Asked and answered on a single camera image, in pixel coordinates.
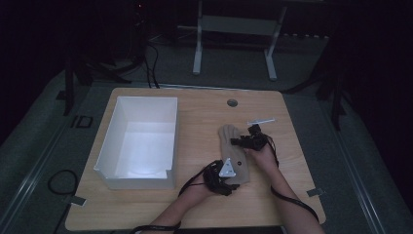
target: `white plastic bin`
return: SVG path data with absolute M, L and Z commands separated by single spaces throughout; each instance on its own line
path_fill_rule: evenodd
M 118 97 L 94 170 L 110 189 L 173 189 L 177 97 Z

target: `forearm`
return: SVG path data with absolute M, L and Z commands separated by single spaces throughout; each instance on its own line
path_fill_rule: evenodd
M 150 225 L 175 226 L 191 208 L 182 199 L 172 202 Z M 169 234 L 173 231 L 143 231 L 148 234 Z
M 271 186 L 281 195 L 298 200 L 297 195 L 291 189 L 279 169 L 267 173 L 271 181 Z M 306 209 L 296 204 L 287 202 L 276 197 L 276 205 L 279 214 L 282 216 L 282 222 L 288 234 L 294 233 L 324 233 L 319 222 Z

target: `black stand leg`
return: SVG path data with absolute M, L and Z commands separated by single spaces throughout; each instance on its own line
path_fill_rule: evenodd
M 64 91 L 64 116 L 67 116 L 73 107 L 74 91 L 73 91 L 73 64 L 72 58 L 68 57 L 65 64 L 65 91 Z
M 340 131 L 339 117 L 341 113 L 341 95 L 343 91 L 344 73 L 338 74 L 336 87 L 334 89 L 333 105 L 331 108 L 331 121 L 337 131 Z

